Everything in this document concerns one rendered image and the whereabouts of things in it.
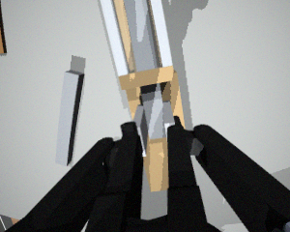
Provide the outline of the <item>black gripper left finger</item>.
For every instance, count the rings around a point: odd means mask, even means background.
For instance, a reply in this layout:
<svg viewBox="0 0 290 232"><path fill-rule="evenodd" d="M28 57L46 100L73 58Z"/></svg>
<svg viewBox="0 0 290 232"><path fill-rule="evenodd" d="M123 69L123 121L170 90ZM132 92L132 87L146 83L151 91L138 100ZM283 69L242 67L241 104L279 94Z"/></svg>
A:
<svg viewBox="0 0 290 232"><path fill-rule="evenodd" d="M127 217L141 219L148 140L143 103L132 122L120 128L120 140L100 139L24 218L4 232L81 232L87 221L85 232L125 232Z"/></svg>

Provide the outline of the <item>pale grey square stick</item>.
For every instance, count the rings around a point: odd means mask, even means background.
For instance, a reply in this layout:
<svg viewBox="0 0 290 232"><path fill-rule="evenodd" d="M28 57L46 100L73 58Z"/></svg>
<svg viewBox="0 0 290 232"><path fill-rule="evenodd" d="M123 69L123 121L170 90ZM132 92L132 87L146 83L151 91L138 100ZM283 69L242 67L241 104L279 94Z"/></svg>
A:
<svg viewBox="0 0 290 232"><path fill-rule="evenodd" d="M73 144L84 74L66 71L60 104L55 163L68 166L73 159Z"/></svg>
<svg viewBox="0 0 290 232"><path fill-rule="evenodd" d="M166 137L160 84L140 86L150 139Z"/></svg>

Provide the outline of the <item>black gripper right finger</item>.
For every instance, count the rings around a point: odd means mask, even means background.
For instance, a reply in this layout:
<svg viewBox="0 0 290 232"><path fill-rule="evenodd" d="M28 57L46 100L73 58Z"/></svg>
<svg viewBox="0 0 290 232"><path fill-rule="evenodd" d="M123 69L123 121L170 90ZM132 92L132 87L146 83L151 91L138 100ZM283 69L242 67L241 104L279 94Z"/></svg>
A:
<svg viewBox="0 0 290 232"><path fill-rule="evenodd" d="M190 156L248 232L290 232L290 190L208 125L184 130L163 101L168 152L167 232L210 232Z"/></svg>

